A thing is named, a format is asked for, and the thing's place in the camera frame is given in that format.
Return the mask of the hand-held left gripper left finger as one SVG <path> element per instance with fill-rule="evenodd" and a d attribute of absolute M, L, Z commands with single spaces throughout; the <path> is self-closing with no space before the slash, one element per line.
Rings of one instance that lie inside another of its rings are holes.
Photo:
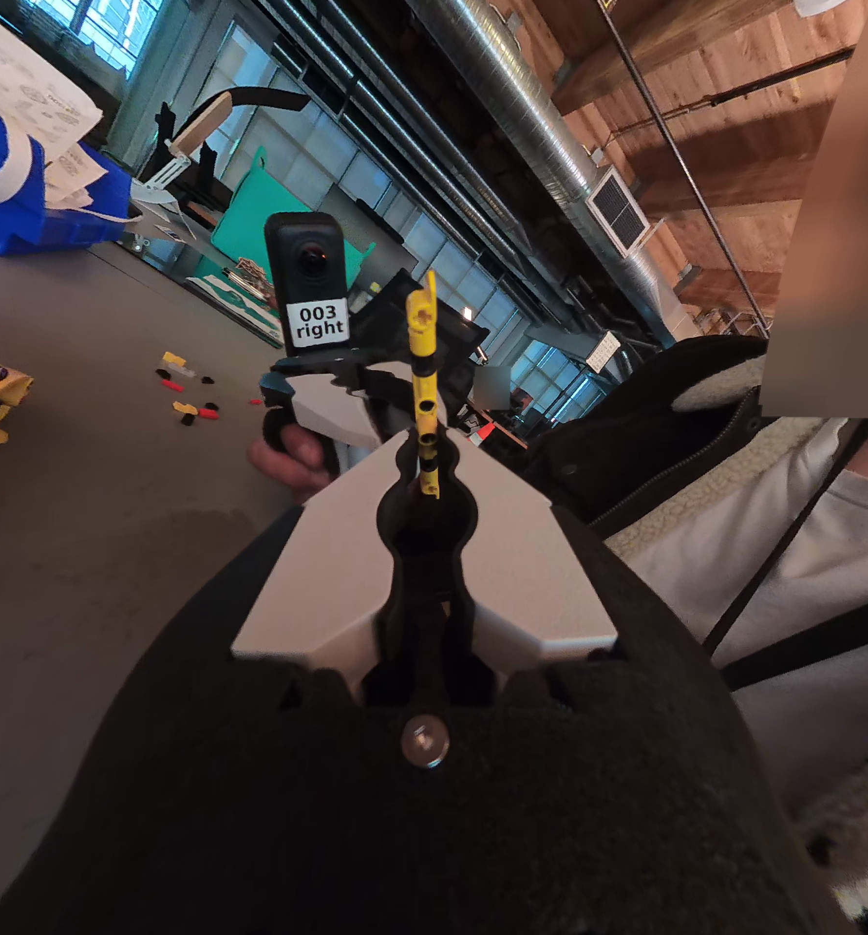
<path fill-rule="evenodd" d="M 390 650 L 396 539 L 413 505 L 416 431 L 402 430 L 312 497 L 231 645 L 238 661 L 337 672 L 358 705 Z"/>

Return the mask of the pile of small mixed bricks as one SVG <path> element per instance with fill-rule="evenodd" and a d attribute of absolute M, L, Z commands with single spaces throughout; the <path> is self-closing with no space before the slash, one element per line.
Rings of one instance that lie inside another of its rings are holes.
<path fill-rule="evenodd" d="M 244 435 L 261 427 L 264 404 L 249 374 L 167 352 L 152 366 L 151 388 L 160 413 L 175 427 Z"/>

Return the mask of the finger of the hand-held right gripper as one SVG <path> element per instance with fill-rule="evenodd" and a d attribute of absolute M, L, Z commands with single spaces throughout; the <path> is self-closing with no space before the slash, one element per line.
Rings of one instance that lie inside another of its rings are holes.
<path fill-rule="evenodd" d="M 445 360 L 437 373 L 438 420 L 460 426 L 460 414 L 472 391 L 472 361 Z M 408 427 L 415 419 L 413 372 L 403 361 L 381 361 L 367 367 L 367 396 L 377 423 L 387 433 Z"/>
<path fill-rule="evenodd" d="M 367 402 L 331 373 L 309 373 L 291 378 L 291 406 L 298 425 L 346 445 L 375 450 L 383 443 L 370 418 Z"/>

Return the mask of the large printed paper sheet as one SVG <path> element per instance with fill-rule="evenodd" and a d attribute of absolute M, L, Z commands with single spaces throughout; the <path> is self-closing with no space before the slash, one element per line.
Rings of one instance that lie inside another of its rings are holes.
<path fill-rule="evenodd" d="M 42 146 L 46 164 L 78 145 L 103 116 L 85 91 L 1 22 L 0 114 Z"/>

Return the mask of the white vent grille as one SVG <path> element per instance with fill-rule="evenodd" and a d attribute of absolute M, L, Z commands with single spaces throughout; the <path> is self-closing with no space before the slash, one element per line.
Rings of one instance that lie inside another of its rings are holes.
<path fill-rule="evenodd" d="M 651 224 L 617 168 L 603 171 L 585 204 L 622 257 L 643 245 Z"/>

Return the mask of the white paper strip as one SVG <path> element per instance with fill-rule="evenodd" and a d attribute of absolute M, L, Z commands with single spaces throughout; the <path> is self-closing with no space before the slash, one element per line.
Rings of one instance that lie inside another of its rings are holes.
<path fill-rule="evenodd" d="M 0 113 L 6 131 L 6 158 L 0 167 L 0 204 L 13 198 L 28 179 L 33 165 L 30 137 L 7 114 Z"/>

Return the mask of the small printed paper sheet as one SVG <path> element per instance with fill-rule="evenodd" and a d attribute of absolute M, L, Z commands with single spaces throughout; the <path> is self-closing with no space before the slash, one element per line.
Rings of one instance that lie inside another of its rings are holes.
<path fill-rule="evenodd" d="M 95 206 L 92 185 L 116 193 L 121 205 L 110 210 Z M 48 219 L 69 213 L 83 214 L 111 224 L 128 225 L 142 220 L 143 211 L 129 214 L 131 175 L 112 159 L 92 153 L 81 143 L 52 161 L 44 170 L 44 216 Z"/>

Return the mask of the silver ventilation duct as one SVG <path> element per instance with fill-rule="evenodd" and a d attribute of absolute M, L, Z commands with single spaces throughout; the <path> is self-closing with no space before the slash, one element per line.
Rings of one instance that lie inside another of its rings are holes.
<path fill-rule="evenodd" d="M 636 310 L 661 337 L 702 337 L 650 252 L 623 256 L 592 215 L 586 203 L 600 172 L 498 12 L 483 1 L 408 5 Z"/>

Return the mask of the yellow brick assembly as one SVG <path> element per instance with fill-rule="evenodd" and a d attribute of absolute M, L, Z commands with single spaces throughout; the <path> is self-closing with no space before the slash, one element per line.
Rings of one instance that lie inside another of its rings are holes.
<path fill-rule="evenodd" d="M 408 295 L 405 308 L 412 359 L 419 488 L 422 495 L 439 499 L 438 300 L 434 271 L 428 271 L 423 286 Z"/>

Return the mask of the grey desk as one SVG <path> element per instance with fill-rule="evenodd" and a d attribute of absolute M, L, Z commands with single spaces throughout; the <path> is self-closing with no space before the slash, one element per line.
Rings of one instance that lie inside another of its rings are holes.
<path fill-rule="evenodd" d="M 40 839 L 0 896 L 0 933 L 528 933 L 515 830 L 476 802 L 460 711 L 455 763 L 424 774 L 407 719 L 354 704 L 337 672 L 238 661 L 231 644 L 303 507 L 148 509 L 174 478 L 124 417 L 0 481 L 0 849 Z M 146 509 L 118 528 L 114 509 Z"/>

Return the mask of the person's right hand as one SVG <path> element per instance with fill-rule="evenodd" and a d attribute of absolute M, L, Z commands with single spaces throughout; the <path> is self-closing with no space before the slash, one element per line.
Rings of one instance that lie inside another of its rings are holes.
<path fill-rule="evenodd" d="M 323 450 L 323 438 L 306 428 L 287 425 L 281 429 L 284 450 L 275 450 L 263 438 L 247 450 L 249 463 L 263 476 L 290 491 L 298 505 L 332 484 L 337 475 Z"/>

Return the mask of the black monitor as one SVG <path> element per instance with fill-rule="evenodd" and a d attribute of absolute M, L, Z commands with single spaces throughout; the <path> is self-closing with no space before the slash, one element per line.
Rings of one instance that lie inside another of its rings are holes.
<path fill-rule="evenodd" d="M 383 360 L 410 363 L 406 300 L 421 284 L 401 270 L 368 304 L 351 316 L 351 338 L 359 348 L 380 352 Z M 438 391 L 448 420 L 455 420 L 474 383 L 476 348 L 488 330 L 466 320 L 442 300 L 437 306 Z"/>

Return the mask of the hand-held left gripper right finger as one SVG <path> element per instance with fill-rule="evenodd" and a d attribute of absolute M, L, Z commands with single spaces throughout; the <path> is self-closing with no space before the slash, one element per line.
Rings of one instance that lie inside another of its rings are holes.
<path fill-rule="evenodd" d="M 438 456 L 429 547 L 450 603 L 440 644 L 450 700 L 487 705 L 514 673 L 613 649 L 615 625 L 549 499 L 454 429 L 441 431 Z"/>

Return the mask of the teal plastic board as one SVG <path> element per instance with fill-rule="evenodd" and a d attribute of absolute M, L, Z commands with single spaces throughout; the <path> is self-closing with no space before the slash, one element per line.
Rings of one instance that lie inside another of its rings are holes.
<path fill-rule="evenodd" d="M 230 204 L 210 237 L 210 244 L 236 263 L 249 260 L 259 266 L 273 284 L 264 239 L 264 225 L 275 213 L 312 214 L 266 170 L 266 150 L 260 146 L 242 177 Z"/>

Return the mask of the white shirt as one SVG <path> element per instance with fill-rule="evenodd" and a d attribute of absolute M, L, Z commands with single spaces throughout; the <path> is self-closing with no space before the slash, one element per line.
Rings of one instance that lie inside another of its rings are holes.
<path fill-rule="evenodd" d="M 801 468 L 772 471 L 624 560 L 701 640 L 778 541 L 808 479 Z M 843 472 L 732 626 L 715 666 L 867 605 L 868 479 Z M 744 684 L 733 697 L 791 812 L 868 755 L 868 646 Z"/>

